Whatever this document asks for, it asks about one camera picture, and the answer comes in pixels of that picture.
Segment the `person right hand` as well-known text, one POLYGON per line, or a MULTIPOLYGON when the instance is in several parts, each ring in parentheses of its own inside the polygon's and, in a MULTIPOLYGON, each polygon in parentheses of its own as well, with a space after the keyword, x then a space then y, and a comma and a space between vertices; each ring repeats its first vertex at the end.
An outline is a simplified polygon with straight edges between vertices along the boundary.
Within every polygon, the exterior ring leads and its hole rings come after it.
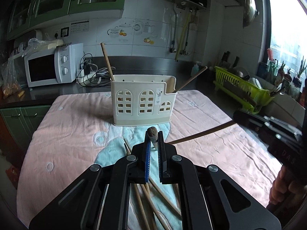
POLYGON ((268 204, 277 205, 286 200, 286 207, 294 207, 299 205, 305 196, 306 185, 294 180, 292 172, 283 165, 272 183, 268 204))

